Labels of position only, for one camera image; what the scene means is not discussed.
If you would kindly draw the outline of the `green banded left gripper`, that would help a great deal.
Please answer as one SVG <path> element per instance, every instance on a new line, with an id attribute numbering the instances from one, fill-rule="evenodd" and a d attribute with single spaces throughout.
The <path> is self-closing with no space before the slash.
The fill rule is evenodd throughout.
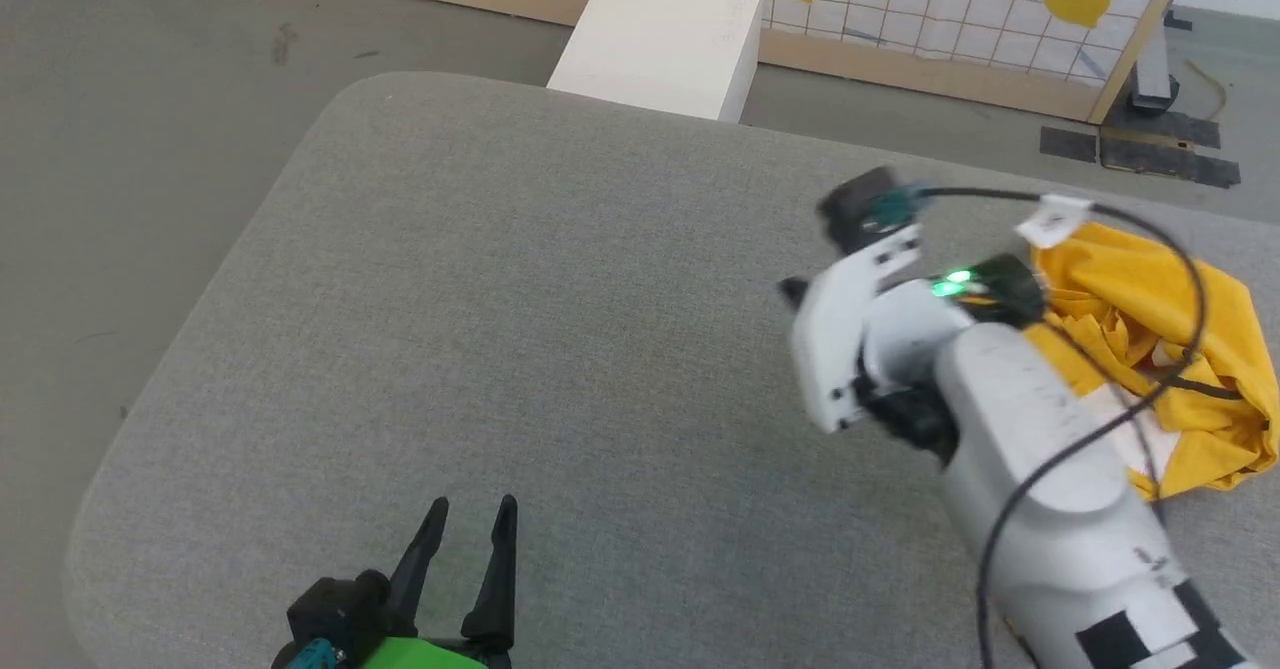
<path id="1" fill-rule="evenodd" d="M 449 501 L 438 498 L 390 576 L 388 608 L 397 622 L 415 622 L 430 562 L 440 547 Z M 463 638 L 387 637 L 346 668 L 512 668 L 515 646 L 518 501 L 500 500 L 490 533 L 492 555 L 471 613 L 461 626 Z"/>

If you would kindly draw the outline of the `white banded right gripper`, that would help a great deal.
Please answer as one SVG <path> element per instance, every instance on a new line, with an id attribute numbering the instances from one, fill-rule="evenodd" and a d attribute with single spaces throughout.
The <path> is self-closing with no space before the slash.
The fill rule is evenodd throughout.
<path id="1" fill-rule="evenodd" d="M 860 232 L 852 246 L 815 278 L 781 283 L 805 413 L 826 435 L 868 414 L 867 400 L 929 381 L 934 356 L 975 324 L 1024 327 L 1044 313 L 1044 281 L 1019 256 L 895 283 L 922 256 L 919 224 Z"/>

